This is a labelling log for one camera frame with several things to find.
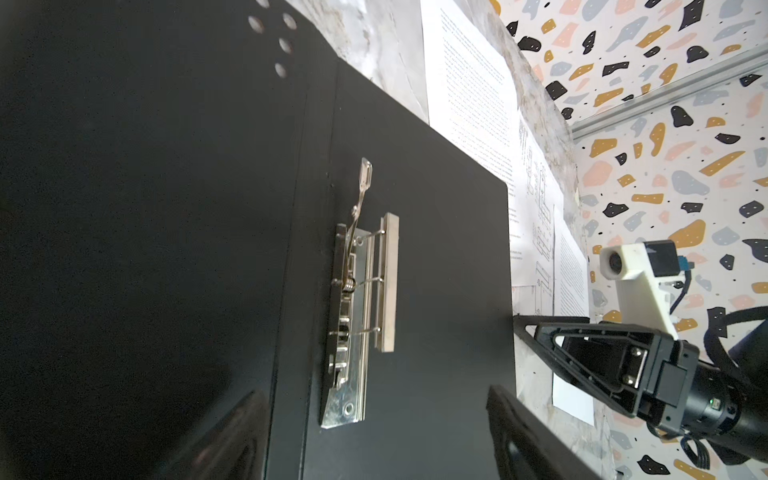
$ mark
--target black binder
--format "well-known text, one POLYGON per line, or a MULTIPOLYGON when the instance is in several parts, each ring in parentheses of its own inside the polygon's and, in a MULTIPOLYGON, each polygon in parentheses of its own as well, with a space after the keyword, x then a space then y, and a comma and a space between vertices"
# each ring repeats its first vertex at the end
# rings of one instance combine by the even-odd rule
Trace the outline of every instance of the black binder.
POLYGON ((505 185, 260 3, 12 5, 0 446, 19 478, 497 475, 505 185), (360 227, 400 219, 397 347, 371 353, 366 419, 321 429, 334 229, 362 157, 360 227))

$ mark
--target metal clip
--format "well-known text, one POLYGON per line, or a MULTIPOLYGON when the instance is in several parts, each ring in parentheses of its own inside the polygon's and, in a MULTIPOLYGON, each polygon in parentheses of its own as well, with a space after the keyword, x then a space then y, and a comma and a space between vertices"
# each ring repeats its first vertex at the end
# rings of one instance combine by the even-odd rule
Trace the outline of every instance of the metal clip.
POLYGON ((330 429, 361 422, 366 414, 366 385, 370 334, 376 348, 395 348, 399 218, 386 214, 376 232, 357 229, 365 192, 371 185, 372 166, 360 166, 359 198, 352 209, 352 223, 336 226, 333 281, 328 336, 327 370, 323 377, 321 426, 330 429), (373 273, 374 243, 379 242, 378 273, 373 273), (376 297, 373 287, 376 285, 376 297), (376 298, 376 324, 371 312, 376 298))

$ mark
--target patterned wallpaper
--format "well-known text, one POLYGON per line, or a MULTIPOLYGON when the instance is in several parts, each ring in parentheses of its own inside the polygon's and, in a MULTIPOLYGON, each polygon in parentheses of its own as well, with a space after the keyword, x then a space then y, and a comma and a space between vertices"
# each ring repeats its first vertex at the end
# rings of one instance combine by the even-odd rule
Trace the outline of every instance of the patterned wallpaper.
POLYGON ((768 42, 766 0, 491 0, 569 123, 768 42))
MULTIPOLYGON (((667 238, 696 264, 674 322, 702 353, 703 333, 720 313, 768 304, 767 95, 763 68, 577 143, 594 314, 621 321, 613 282, 600 274, 600 249, 667 238)), ((723 345, 729 349, 755 326, 723 328, 723 345)), ((624 478, 768 475, 768 465, 751 460, 726 467, 711 450, 712 469, 696 470, 679 443, 662 443, 638 419, 614 420, 614 458, 624 478)))

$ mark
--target marble surface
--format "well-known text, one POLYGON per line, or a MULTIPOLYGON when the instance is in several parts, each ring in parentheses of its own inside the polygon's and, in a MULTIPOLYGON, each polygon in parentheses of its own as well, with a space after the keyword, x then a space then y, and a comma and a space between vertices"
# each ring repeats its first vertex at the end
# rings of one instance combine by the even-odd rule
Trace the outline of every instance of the marble surface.
MULTIPOLYGON (((288 0, 320 30, 336 53, 374 84, 429 122, 424 41, 419 0, 288 0)), ((456 0, 459 8, 506 60, 518 106, 544 151, 565 196, 566 223, 586 254, 578 206, 578 177, 571 131, 488 0, 456 0)), ((533 287, 512 293, 513 309, 525 312, 533 287)), ((613 417, 595 403, 595 427, 551 404, 552 373, 515 338, 518 398, 603 478, 613 479, 610 447, 613 417)))

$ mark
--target pink spot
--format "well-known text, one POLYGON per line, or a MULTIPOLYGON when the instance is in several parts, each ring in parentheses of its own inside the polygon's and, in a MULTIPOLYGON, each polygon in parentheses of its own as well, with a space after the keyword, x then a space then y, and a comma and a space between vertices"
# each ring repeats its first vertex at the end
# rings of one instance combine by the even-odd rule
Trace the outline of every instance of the pink spot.
POLYGON ((666 187, 667 186, 667 178, 664 175, 657 175, 654 177, 654 182, 651 184, 654 187, 666 187))
POLYGON ((588 83, 589 83, 589 78, 585 78, 585 79, 581 80, 581 83, 578 85, 578 87, 576 87, 576 91, 581 90, 588 83))
POLYGON ((698 265, 699 263, 706 263, 707 262, 707 258, 706 257, 702 257, 701 255, 699 255, 696 252, 686 253, 685 257, 688 259, 689 262, 694 262, 696 265, 698 265))
POLYGON ((667 156, 664 157, 665 160, 672 161, 675 158, 679 157, 680 154, 682 154, 684 151, 688 150, 689 148, 693 147, 696 144, 696 141, 686 141, 682 144, 674 145, 670 150, 667 152, 667 156))
POLYGON ((686 43, 688 43, 689 41, 693 40, 694 38, 696 38, 696 33, 691 32, 688 35, 683 36, 680 40, 674 42, 673 44, 670 44, 670 46, 667 47, 667 50, 674 50, 675 48, 680 48, 686 43))
POLYGON ((728 300, 731 305, 735 306, 738 310, 750 308, 755 305, 755 299, 749 295, 739 295, 728 300))
POLYGON ((592 167, 590 167, 590 169, 587 170, 587 173, 584 174, 582 184, 585 187, 597 187, 598 185, 602 185, 608 180, 613 169, 611 164, 598 160, 594 162, 592 167))
POLYGON ((565 3, 560 7, 560 13, 563 15, 573 15, 578 12, 578 6, 581 5, 581 0, 565 0, 565 3))
POLYGON ((570 47, 571 37, 574 36, 576 27, 578 27, 578 23, 569 23, 566 25, 565 28, 563 28, 563 31, 560 32, 560 35, 558 35, 558 37, 552 42, 552 44, 557 47, 570 47))
POLYGON ((672 12, 680 8, 683 4, 683 0, 674 0, 674 2, 668 4, 666 7, 662 8, 660 11, 664 12, 662 16, 659 17, 659 20, 666 17, 667 15, 670 15, 672 12))
POLYGON ((541 71, 541 66, 539 64, 536 64, 536 66, 533 67, 533 73, 538 77, 539 81, 544 81, 544 73, 541 71))
POLYGON ((634 8, 634 0, 619 0, 616 2, 616 15, 629 12, 634 8))
POLYGON ((746 103, 746 117, 752 118, 760 113, 760 107, 763 106, 763 92, 755 95, 746 103))
POLYGON ((736 185, 741 185, 741 182, 739 182, 739 179, 742 176, 743 174, 726 175, 725 177, 720 179, 720 188, 730 188, 730 187, 735 187, 736 185))
POLYGON ((704 305, 704 297, 699 294, 686 295, 685 299, 688 300, 688 304, 683 308, 696 308, 697 306, 704 305))

